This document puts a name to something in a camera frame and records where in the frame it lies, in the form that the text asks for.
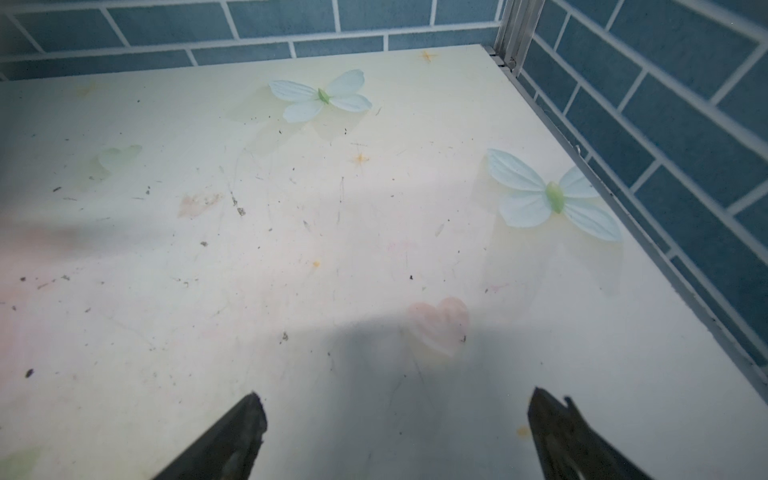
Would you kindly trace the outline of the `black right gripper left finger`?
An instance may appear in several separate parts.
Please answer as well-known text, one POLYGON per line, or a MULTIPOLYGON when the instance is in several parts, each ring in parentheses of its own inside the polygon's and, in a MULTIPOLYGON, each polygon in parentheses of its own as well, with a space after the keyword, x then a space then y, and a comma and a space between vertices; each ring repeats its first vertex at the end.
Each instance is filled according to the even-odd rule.
POLYGON ((255 392, 250 392, 155 479, 249 479, 267 430, 262 401, 255 392))

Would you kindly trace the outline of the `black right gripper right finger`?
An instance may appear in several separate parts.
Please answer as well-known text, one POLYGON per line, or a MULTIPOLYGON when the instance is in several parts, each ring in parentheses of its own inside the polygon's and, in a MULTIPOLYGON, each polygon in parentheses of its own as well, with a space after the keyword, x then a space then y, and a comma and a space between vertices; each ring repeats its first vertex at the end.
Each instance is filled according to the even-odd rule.
POLYGON ((533 391, 528 422, 546 480, 650 480, 584 420, 570 397, 533 391))

